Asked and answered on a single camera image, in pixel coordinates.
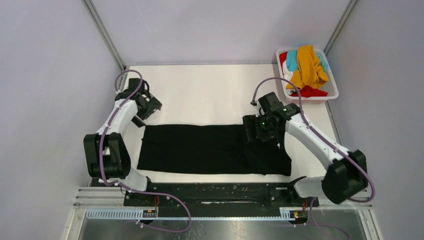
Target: white cloth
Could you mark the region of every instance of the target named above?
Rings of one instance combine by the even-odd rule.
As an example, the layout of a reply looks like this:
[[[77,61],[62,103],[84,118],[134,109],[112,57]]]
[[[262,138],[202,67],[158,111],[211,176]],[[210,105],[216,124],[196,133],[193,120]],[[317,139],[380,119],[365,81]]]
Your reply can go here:
[[[293,72],[289,71],[289,69],[287,69],[287,64],[286,64],[286,60],[284,60],[282,62],[282,76],[287,79],[287,80],[291,80],[293,77]]]

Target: gray floor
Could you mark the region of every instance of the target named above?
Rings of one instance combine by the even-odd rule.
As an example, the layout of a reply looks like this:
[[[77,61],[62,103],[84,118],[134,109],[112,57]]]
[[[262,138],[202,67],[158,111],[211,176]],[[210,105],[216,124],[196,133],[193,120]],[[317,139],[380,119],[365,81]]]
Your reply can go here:
[[[350,235],[352,240],[366,239],[359,215],[354,210],[314,211],[317,222],[334,224]],[[327,240],[316,226],[282,227],[279,221],[193,221],[183,233],[169,233],[148,228],[141,229],[134,221],[86,219],[81,240]],[[156,221],[156,227],[182,229],[183,221]],[[346,236],[333,228],[323,227],[338,239]]]

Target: yellow cloth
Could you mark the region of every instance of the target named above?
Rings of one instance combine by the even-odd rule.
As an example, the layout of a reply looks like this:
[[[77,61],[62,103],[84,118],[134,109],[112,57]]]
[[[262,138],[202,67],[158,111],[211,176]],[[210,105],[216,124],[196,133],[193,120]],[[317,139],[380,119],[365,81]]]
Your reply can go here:
[[[314,89],[319,89],[329,81],[312,45],[299,47],[297,50],[297,65],[299,69],[294,71],[290,80],[296,87],[302,89],[309,85]],[[293,87],[287,84],[286,88],[292,89]]]

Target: clothing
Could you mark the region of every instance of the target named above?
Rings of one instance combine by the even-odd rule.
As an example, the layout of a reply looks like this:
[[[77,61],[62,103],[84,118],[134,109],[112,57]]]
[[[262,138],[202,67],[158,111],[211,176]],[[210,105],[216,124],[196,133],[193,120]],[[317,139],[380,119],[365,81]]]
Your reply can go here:
[[[319,65],[321,65],[322,69],[324,69],[324,72],[327,72],[329,69],[329,64],[324,61],[324,58],[320,55],[317,56],[319,58]]]
[[[245,144],[244,125],[148,125],[137,169],[183,174],[282,174],[292,160],[277,140]]]
[[[292,50],[287,53],[287,58],[285,63],[287,64],[287,69],[290,72],[296,71],[298,68],[298,60],[297,60],[298,51]]]
[[[286,60],[287,58],[287,52],[283,52],[281,53],[279,56],[279,63],[281,64],[281,69],[283,69],[283,62]]]
[[[306,85],[304,88],[302,88],[300,90],[300,95],[302,97],[305,97],[305,98],[310,98],[310,97],[327,97],[328,94],[329,93],[326,92],[326,91],[321,91],[319,89],[312,88],[309,85]],[[292,97],[298,97],[299,95],[298,95],[298,92],[295,91],[292,94],[290,94],[290,96],[292,96]]]
[[[314,89],[319,89],[329,81],[312,45],[299,47],[297,50],[297,65],[299,69],[293,73],[293,77],[290,80],[296,87],[302,89],[309,85]],[[293,87],[288,84],[286,88],[292,89]]]
[[[292,79],[292,77],[293,77],[293,72],[292,72],[292,71],[289,71],[289,70],[287,69],[286,61],[284,61],[284,62],[282,63],[282,76],[283,76],[283,78],[285,78],[286,80],[289,80],[289,81],[290,81],[290,79]]]

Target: red cloth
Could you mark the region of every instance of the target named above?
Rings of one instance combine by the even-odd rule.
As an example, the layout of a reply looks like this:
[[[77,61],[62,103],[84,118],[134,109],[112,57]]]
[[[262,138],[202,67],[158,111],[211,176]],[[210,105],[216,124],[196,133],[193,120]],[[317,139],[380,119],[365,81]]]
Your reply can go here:
[[[279,64],[281,64],[281,69],[283,69],[283,63],[287,59],[287,52],[283,52],[279,55]]]
[[[304,86],[301,90],[300,90],[300,95],[302,97],[305,98],[309,98],[309,97],[327,97],[329,93],[326,91],[321,91],[319,89],[316,88],[312,88],[309,85]],[[295,91],[292,94],[290,94],[290,96],[292,97],[298,97],[298,92]]]

